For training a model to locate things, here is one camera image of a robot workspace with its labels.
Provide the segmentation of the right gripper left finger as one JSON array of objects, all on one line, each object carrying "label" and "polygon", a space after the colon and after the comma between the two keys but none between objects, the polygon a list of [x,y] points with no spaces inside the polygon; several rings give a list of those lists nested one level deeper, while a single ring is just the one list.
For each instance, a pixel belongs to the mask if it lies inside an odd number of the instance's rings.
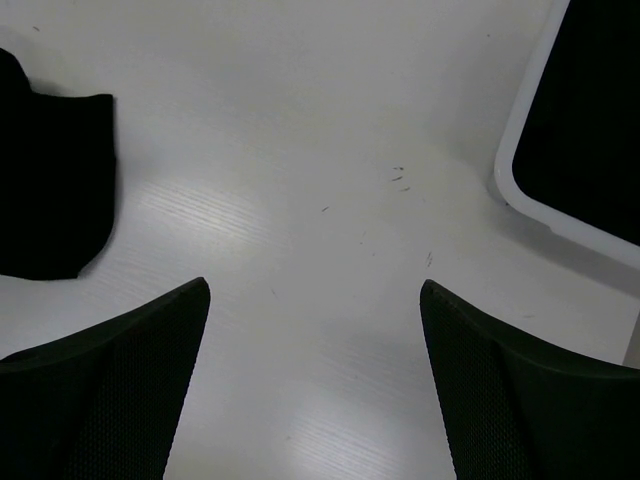
[{"label": "right gripper left finger", "polygon": [[162,478],[208,312],[196,278],[3,358],[2,478]]}]

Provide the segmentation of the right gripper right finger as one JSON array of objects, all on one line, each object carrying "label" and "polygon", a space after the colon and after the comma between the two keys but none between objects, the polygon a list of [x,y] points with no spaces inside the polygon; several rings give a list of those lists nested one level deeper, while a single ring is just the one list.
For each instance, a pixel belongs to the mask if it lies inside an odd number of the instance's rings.
[{"label": "right gripper right finger", "polygon": [[537,338],[433,280],[420,312],[457,478],[638,478],[638,370]]}]

